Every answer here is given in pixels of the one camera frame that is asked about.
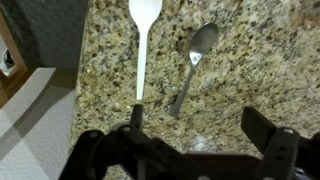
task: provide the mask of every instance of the granite countertop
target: granite countertop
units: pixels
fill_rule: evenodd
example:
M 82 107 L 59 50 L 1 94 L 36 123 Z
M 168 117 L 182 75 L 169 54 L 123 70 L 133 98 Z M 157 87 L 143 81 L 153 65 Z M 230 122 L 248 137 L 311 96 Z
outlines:
M 127 1 L 91 0 L 77 82 L 71 145 L 108 132 L 144 105 L 144 132 L 180 152 L 258 156 L 240 129 L 253 106 L 277 126 L 320 129 L 320 1 L 164 1 L 149 33 L 145 93 L 135 100 L 138 32 Z M 219 42 L 201 60 L 178 119 L 168 115 L 189 73 L 187 47 L 206 22 Z M 111 179 L 125 176 L 115 168 Z

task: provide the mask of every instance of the metal spoon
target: metal spoon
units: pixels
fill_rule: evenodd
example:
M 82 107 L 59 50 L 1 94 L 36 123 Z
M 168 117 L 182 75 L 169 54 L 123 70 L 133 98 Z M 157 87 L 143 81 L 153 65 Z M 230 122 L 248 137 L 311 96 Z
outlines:
M 218 26 L 215 23 L 207 23 L 204 26 L 202 26 L 192 37 L 192 40 L 189 44 L 189 57 L 191 60 L 190 72 L 177 101 L 171 108 L 171 116 L 178 116 L 181 105 L 184 100 L 184 96 L 187 94 L 192 75 L 196 71 L 196 67 L 200 59 L 209 52 L 213 44 L 217 41 L 218 35 Z

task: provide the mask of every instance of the white plastic spoon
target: white plastic spoon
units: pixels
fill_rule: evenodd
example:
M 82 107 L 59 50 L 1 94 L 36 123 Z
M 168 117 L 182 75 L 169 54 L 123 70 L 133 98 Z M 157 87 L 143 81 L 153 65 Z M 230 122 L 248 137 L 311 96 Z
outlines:
M 162 0 L 129 0 L 130 14 L 140 33 L 136 97 L 138 100 L 141 100 L 143 96 L 148 32 L 153 22 L 158 18 L 161 7 Z

